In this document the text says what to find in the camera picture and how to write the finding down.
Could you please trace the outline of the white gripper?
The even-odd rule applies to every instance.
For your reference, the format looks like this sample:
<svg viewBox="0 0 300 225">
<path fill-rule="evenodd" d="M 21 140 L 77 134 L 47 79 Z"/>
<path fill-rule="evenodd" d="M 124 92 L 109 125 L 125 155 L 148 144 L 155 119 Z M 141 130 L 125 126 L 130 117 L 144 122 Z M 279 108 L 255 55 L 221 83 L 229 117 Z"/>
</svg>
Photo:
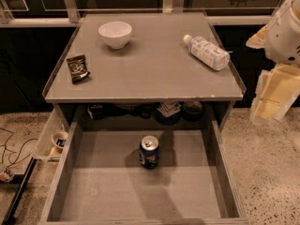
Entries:
<svg viewBox="0 0 300 225">
<path fill-rule="evenodd" d="M 259 76 L 249 119 L 256 126 L 279 121 L 300 95 L 300 0 L 286 0 L 246 45 L 281 63 Z"/>
</svg>

